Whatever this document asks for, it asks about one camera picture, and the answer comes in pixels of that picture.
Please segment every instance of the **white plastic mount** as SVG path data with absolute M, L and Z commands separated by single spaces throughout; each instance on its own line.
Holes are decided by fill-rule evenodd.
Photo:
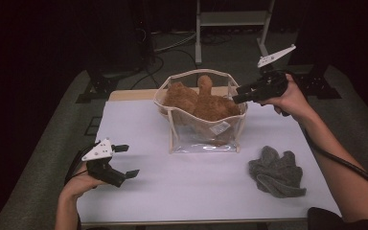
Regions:
M 113 154 L 112 145 L 110 144 L 109 138 L 101 141 L 96 147 L 94 147 L 91 151 L 86 153 L 82 157 L 82 161 L 90 161 L 100 158 L 111 157 Z
M 260 68 L 262 66 L 265 66 L 265 65 L 277 60 L 278 58 L 281 58 L 282 56 L 288 54 L 289 52 L 291 52 L 295 48 L 296 47 L 292 44 L 289 48 L 286 48 L 282 51 L 279 51 L 277 53 L 274 53 L 274 54 L 266 56 L 266 57 L 261 57 L 261 59 L 259 60 L 259 63 L 258 63 L 258 68 Z

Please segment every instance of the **gray cloth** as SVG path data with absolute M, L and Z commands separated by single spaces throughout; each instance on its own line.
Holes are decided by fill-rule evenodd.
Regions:
M 295 165 L 295 155 L 285 151 L 280 158 L 276 149 L 265 146 L 260 159 L 249 161 L 249 173 L 258 189 L 278 198 L 304 196 L 300 188 L 303 170 Z

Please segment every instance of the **white table surface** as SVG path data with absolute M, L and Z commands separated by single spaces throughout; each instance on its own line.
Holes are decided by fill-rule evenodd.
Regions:
M 113 169 L 140 170 L 121 188 L 99 186 L 78 201 L 82 223 L 275 221 L 304 219 L 310 207 L 340 214 L 298 124 L 271 105 L 249 103 L 241 151 L 169 153 L 169 124 L 152 100 L 107 102 L 97 141 L 129 145 Z M 305 196 L 276 198 L 257 189 L 247 163 L 271 146 L 291 150 L 303 169 Z

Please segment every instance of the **transparent bag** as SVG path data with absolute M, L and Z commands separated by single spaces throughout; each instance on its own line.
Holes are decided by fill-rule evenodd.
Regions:
M 199 92 L 196 88 L 198 77 L 207 75 L 213 82 L 212 95 L 231 98 L 237 95 L 239 87 L 232 76 L 215 70 L 198 69 L 170 76 L 156 91 L 153 101 L 160 114 L 170 123 L 170 153 L 184 152 L 239 152 L 239 139 L 244 127 L 247 103 L 240 103 L 241 114 L 209 122 L 163 102 L 169 87 L 181 81 L 185 86 Z

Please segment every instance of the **person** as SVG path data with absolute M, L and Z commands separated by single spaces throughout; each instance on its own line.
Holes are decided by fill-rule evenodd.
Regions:
M 78 229 L 78 198 L 85 192 L 103 184 L 105 182 L 90 176 L 86 171 L 86 162 L 82 163 L 75 176 L 65 184 L 58 196 L 55 229 Z
M 287 75 L 287 80 L 288 88 L 281 97 L 271 98 L 260 104 L 272 104 L 277 113 L 285 111 L 290 114 L 305 128 L 316 146 L 363 169 L 309 105 L 291 75 Z M 366 219 L 368 222 L 368 181 L 324 155 L 317 152 L 314 154 L 343 221 L 352 223 Z
M 324 121 L 309 105 L 291 75 L 287 75 L 287 80 L 288 88 L 281 97 L 271 98 L 260 104 L 272 104 L 277 113 L 285 111 L 290 114 L 306 129 L 309 137 L 319 148 L 363 169 L 355 158 L 342 147 Z M 368 181 L 333 160 L 319 153 L 314 154 L 343 221 L 353 224 L 338 229 L 358 229 L 358 226 L 368 226 Z M 83 165 L 79 172 L 84 170 L 86 167 Z M 83 173 L 74 176 L 66 184 L 58 199 L 57 230 L 77 229 L 78 197 L 101 184 L 104 183 Z

